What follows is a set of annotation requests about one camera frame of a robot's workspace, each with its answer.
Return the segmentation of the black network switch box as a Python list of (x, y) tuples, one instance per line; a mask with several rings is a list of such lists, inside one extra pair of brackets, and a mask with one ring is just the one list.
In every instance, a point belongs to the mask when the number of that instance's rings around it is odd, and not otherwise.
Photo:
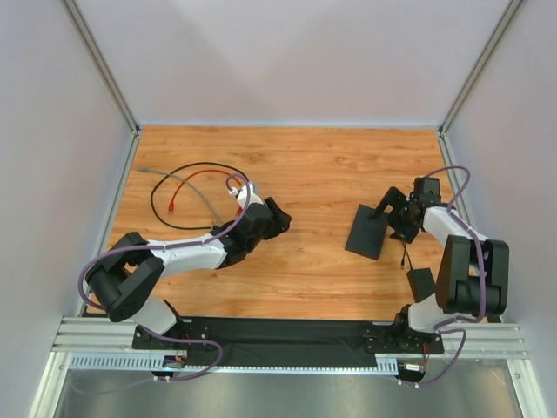
[(371, 260), (378, 260), (387, 229), (386, 215), (373, 217), (374, 209), (359, 205), (355, 214), (345, 250)]

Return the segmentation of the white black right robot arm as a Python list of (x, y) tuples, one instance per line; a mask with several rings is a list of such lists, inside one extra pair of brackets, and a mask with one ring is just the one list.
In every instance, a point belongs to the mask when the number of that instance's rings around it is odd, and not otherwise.
[(478, 323), (504, 313), (509, 245), (478, 233), (451, 203), (442, 202), (439, 179), (416, 178), (408, 195), (390, 187), (368, 218), (384, 219), (394, 237), (405, 244), (424, 232), (443, 246), (435, 291), (403, 307), (395, 316), (395, 326), (433, 335), (457, 321)]

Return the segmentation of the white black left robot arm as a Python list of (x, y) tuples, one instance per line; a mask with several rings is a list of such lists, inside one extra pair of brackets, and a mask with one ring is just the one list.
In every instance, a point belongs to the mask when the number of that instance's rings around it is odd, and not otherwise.
[(164, 242), (127, 233), (85, 268), (84, 281), (110, 321), (132, 320), (166, 340), (181, 338), (179, 315), (169, 303), (151, 295), (155, 285), (178, 273), (234, 266), (261, 241), (287, 232), (291, 222), (292, 217), (269, 197), (196, 239)]

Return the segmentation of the black power adapter brick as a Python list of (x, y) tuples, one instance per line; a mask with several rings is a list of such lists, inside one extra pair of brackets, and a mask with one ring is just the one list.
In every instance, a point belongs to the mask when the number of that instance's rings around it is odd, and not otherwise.
[(411, 268), (406, 274), (415, 303), (435, 294), (436, 285), (430, 268)]

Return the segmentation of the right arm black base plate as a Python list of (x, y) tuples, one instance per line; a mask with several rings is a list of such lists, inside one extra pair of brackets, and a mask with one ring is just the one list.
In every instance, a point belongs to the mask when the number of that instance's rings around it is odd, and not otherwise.
[(373, 354), (443, 354), (439, 334), (412, 330), (394, 322), (367, 322), (359, 328), (366, 351)]

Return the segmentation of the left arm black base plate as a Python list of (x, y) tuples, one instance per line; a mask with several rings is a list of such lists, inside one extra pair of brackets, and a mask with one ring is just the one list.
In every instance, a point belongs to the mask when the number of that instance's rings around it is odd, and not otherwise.
[(151, 334), (145, 332), (145, 330), (137, 326), (135, 334), (132, 339), (131, 346), (134, 349), (140, 350), (171, 350), (175, 349), (178, 351), (192, 350), (192, 351), (203, 351), (209, 352), (215, 349), (215, 347), (207, 341), (210, 337), (210, 327), (207, 323), (199, 321), (182, 321), (175, 324), (169, 331), (163, 334), (164, 337), (173, 340), (202, 340), (203, 343), (177, 343), (169, 340), (161, 340), (156, 338)]

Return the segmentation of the right aluminium frame post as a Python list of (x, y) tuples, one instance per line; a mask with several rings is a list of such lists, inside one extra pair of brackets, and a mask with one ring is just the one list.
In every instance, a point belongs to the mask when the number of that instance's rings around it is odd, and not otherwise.
[(456, 98), (449, 108), (449, 111), (439, 125), (438, 134), (441, 137), (447, 135), (456, 118), (464, 108), (466, 101), (469, 99), (473, 89), (480, 81), (480, 78), (487, 69), (487, 66), (490, 64), (493, 56), (500, 46), (500, 43), (509, 31), (514, 19), (518, 15), (524, 3), (524, 0), (511, 0), (507, 2), (484, 47), (469, 71), (464, 84), (461, 86)]

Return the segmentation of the aluminium frame post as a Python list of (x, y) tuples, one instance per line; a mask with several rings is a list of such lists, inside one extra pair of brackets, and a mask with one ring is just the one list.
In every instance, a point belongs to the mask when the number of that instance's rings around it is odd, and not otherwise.
[(518, 15), (524, 3), (524, 0), (511, 0), (507, 2), (484, 47), (469, 71), (464, 84), (461, 86), (456, 98), (449, 108), (449, 111), (439, 125), (438, 134), (441, 137), (447, 135), (456, 118), (464, 108), (466, 101), (469, 99), (473, 89), (480, 81), (480, 78), (487, 69), (487, 66), (490, 64), (493, 56), (500, 46), (500, 43), (509, 31), (514, 19)]
[(60, 3), (73, 24), (77, 35), (91, 58), (92, 63), (96, 67), (99, 76), (102, 78), (108, 92), (111, 94), (111, 97), (121, 116), (124, 118), (124, 121), (133, 133), (139, 132), (140, 124), (133, 115), (124, 94), (119, 88), (117, 80), (115, 79), (108, 62), (106, 61), (105, 56), (101, 51), (95, 35), (78, 2), (75, 0), (61, 0)]

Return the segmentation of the aluminium front frame rail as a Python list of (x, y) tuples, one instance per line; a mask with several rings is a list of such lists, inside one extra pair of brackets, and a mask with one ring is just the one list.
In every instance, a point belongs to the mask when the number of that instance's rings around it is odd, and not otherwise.
[[(129, 353), (136, 325), (127, 320), (112, 323), (101, 317), (64, 317), (52, 344), (53, 352)], [(444, 329), (452, 333), (443, 338), (448, 354), (460, 343), (460, 333), (466, 330), (466, 342), (460, 354), (471, 359), (519, 359), (529, 357), (526, 344), (516, 324), (453, 323)]]

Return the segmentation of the left aluminium frame post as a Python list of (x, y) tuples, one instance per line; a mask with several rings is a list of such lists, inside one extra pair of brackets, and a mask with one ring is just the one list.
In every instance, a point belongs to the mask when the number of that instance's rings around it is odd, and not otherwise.
[(108, 62), (106, 61), (105, 56), (101, 51), (95, 35), (78, 2), (75, 0), (61, 0), (60, 3), (73, 24), (77, 35), (91, 58), (92, 63), (96, 67), (99, 76), (102, 78), (108, 92), (111, 94), (111, 97), (121, 116), (124, 118), (124, 121), (133, 133), (139, 132), (140, 124), (133, 115), (124, 94), (119, 88), (117, 80), (115, 79)]

